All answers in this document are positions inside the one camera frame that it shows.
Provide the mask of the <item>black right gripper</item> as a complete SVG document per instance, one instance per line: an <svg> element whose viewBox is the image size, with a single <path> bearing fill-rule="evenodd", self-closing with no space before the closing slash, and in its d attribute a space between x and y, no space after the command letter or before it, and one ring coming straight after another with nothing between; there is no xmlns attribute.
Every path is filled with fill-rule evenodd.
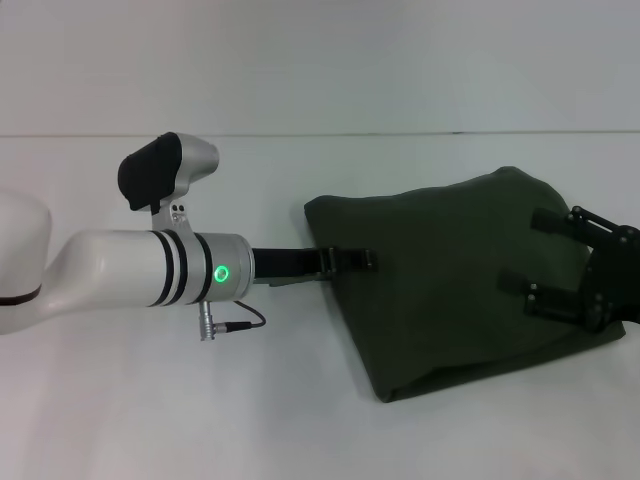
<svg viewBox="0 0 640 480"><path fill-rule="evenodd" d="M524 298L524 313L555 322L583 322L601 332L616 322L639 323L639 230L575 206L558 214L536 208L530 227L557 234L592 248L579 294L530 281L513 271L500 271L497 288Z"/></svg>

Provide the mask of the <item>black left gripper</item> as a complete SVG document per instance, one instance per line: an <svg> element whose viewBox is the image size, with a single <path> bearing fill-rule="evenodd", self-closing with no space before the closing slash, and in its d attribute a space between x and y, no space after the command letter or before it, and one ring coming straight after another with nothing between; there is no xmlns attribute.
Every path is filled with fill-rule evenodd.
<svg viewBox="0 0 640 480"><path fill-rule="evenodd" d="M329 275L377 272L378 258L371 249L266 249L253 248L254 283L279 287L323 281Z"/></svg>

